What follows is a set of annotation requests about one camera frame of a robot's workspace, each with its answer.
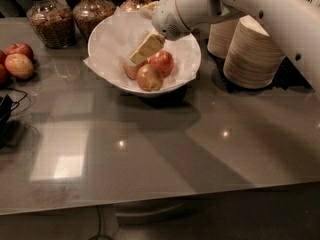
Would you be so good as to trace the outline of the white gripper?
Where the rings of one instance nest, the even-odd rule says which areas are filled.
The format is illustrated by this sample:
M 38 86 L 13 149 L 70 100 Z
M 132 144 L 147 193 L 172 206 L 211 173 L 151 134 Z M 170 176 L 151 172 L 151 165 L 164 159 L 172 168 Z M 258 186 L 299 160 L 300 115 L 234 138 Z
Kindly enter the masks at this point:
M 135 67 L 164 47 L 165 39 L 179 40 L 190 34 L 191 30 L 183 23 L 176 0 L 159 0 L 152 13 L 152 25 L 159 34 L 145 30 L 135 41 L 125 62 Z

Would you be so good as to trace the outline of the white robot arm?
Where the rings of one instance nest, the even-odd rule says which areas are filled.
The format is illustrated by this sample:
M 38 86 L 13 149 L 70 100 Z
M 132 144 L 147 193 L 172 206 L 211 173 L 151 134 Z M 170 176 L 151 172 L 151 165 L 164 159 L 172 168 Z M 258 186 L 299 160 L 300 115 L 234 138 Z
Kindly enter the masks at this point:
M 176 41 L 201 23 L 250 15 L 320 93 L 320 9 L 306 0 L 159 0 L 151 24 Z

